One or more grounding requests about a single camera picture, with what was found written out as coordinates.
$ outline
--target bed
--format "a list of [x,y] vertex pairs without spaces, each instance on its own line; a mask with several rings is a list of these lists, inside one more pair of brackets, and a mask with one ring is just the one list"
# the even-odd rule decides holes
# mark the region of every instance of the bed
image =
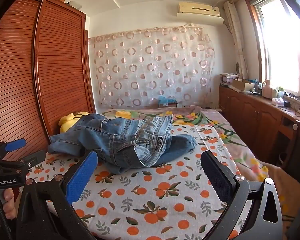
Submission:
[[[231,126],[223,122],[220,113],[214,110],[197,112],[198,108],[181,110],[183,114],[176,114],[171,133],[173,136],[184,133],[194,136],[197,146],[193,151],[171,163],[133,169],[120,175],[110,174],[105,165],[98,163],[79,201],[73,203],[78,216],[95,236],[112,240],[131,239],[132,236],[133,239],[147,240],[181,237],[198,240],[221,215],[226,204],[219,200],[202,171],[201,153],[211,150],[223,165],[234,174],[240,174],[235,158],[228,151],[233,147],[228,146],[245,146]],[[164,114],[171,114],[171,110],[109,110],[104,113],[108,118],[134,119]],[[45,162],[31,169],[27,178],[50,180],[56,174],[64,174],[77,161],[70,155],[47,153]],[[265,176],[262,167],[259,170]],[[48,202],[48,205],[53,211],[53,204]],[[248,209],[249,204],[231,238],[240,232]]]

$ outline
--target air conditioner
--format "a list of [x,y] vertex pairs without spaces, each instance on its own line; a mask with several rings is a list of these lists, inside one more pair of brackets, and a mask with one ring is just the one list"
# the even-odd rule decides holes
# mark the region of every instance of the air conditioner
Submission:
[[221,25],[223,18],[218,7],[201,3],[180,2],[177,17],[188,23]]

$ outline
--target sheer curtain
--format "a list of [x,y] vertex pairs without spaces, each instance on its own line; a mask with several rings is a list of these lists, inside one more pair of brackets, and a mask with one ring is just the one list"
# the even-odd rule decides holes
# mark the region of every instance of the sheer curtain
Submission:
[[103,107],[155,107],[159,96],[209,106],[215,52],[203,28],[113,33],[90,46]]
[[224,9],[234,39],[235,51],[239,63],[240,78],[248,79],[248,70],[243,53],[243,35],[237,9],[235,8],[234,4],[230,3],[229,1],[224,3]]

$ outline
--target cardboard box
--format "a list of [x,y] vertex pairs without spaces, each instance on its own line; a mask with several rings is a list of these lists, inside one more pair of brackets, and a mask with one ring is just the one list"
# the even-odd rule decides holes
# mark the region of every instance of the cardboard box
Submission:
[[164,107],[177,107],[177,103],[159,104],[159,108],[164,108]]
[[232,86],[241,90],[241,91],[249,91],[254,87],[254,83],[251,83],[250,81],[246,79],[236,79],[234,78],[232,80]]

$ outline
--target human hand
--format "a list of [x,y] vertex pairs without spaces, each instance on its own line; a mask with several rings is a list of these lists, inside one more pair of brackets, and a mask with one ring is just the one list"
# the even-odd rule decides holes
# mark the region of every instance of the human hand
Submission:
[[6,203],[3,205],[3,211],[6,214],[7,219],[14,219],[17,215],[16,208],[14,206],[13,190],[12,188],[7,188],[3,192],[3,197]]

